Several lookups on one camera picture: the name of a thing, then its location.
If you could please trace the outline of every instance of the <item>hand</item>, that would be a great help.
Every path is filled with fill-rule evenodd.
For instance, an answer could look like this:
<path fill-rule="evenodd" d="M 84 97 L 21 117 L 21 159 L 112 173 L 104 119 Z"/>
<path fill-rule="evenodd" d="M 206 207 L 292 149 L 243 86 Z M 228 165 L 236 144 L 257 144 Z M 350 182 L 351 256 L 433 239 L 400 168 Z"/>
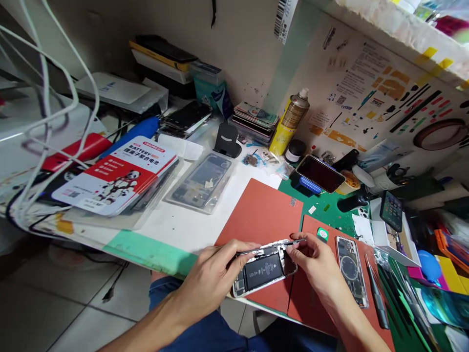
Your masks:
<path fill-rule="evenodd" d="M 237 252 L 259 248 L 252 242 L 231 240 L 221 247 L 207 247 L 200 254 L 181 287 L 174 292 L 175 306 L 188 326 L 217 309 L 246 262 L 254 253 L 237 257 Z"/>
<path fill-rule="evenodd" d="M 306 273 L 309 283 L 321 299 L 341 299 L 343 293 L 350 295 L 341 269 L 331 248 L 316 235 L 296 232 L 290 236 L 293 240 L 306 238 L 287 248 L 288 255 Z"/>

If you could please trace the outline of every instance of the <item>tiled floor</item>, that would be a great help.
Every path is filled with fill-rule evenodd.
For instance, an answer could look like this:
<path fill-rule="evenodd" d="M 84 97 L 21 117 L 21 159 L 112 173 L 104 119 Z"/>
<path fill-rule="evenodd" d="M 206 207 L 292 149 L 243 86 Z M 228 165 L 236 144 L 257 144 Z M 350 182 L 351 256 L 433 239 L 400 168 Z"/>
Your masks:
<path fill-rule="evenodd" d="M 130 264 L 103 303 L 120 268 L 100 265 L 69 271 L 44 252 L 0 282 L 2 352 L 93 352 L 140 320 L 149 306 L 149 270 Z M 255 334 L 252 311 L 229 299 L 221 305 L 229 326 L 247 337 Z"/>

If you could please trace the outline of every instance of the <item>smartphone battery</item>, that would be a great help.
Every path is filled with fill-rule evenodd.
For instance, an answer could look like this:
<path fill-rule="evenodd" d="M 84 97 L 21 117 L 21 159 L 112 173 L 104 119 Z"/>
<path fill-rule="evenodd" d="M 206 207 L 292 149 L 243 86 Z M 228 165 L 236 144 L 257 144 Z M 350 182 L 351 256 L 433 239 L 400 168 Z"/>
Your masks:
<path fill-rule="evenodd" d="M 244 266 L 246 274 L 246 290 L 260 287 L 276 278 L 283 276 L 278 254 L 274 254 Z"/>

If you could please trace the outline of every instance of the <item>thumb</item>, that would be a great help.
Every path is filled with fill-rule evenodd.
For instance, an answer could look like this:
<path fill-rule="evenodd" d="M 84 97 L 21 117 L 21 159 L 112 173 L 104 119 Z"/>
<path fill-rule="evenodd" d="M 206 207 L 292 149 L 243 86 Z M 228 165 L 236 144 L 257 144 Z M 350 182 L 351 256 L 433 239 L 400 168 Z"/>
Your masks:
<path fill-rule="evenodd" d="M 248 253 L 240 255 L 235 260 L 233 260 L 225 274 L 226 280 L 230 281 L 230 283 L 233 283 L 248 260 L 254 258 L 255 256 L 256 255 L 254 253 Z"/>
<path fill-rule="evenodd" d="M 306 261 L 309 259 L 306 257 L 303 253 L 301 253 L 299 250 L 293 247 L 288 247 L 287 248 L 287 253 L 290 256 L 290 258 L 299 266 L 302 268 L 306 267 Z"/>

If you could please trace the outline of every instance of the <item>red and white box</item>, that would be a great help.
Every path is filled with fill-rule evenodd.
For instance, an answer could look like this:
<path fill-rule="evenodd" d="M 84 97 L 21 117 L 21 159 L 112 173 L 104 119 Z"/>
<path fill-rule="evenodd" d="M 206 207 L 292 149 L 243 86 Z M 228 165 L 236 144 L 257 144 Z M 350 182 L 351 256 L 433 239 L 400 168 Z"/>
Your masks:
<path fill-rule="evenodd" d="M 99 215 L 115 216 L 176 160 L 176 152 L 138 136 L 55 190 L 52 197 Z"/>

